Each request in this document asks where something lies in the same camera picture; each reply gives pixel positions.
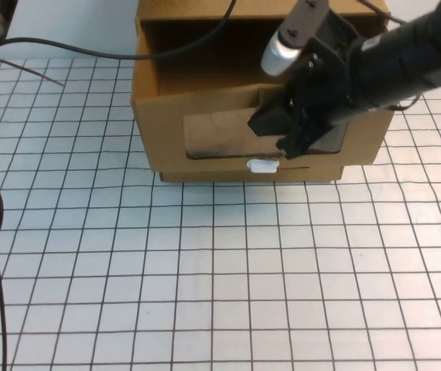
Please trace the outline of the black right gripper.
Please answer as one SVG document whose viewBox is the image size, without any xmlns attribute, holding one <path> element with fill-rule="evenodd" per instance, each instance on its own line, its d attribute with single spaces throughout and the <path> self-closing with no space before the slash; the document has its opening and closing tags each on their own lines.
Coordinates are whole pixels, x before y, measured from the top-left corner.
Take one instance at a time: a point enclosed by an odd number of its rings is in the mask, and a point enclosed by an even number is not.
<svg viewBox="0 0 441 371">
<path fill-rule="evenodd" d="M 285 135 L 276 142 L 284 158 L 304 156 L 309 149 L 340 149 L 352 99 L 349 55 L 360 39 L 356 29 L 328 11 L 303 49 L 285 86 L 285 98 L 263 104 L 248 121 L 257 136 Z"/>
</svg>

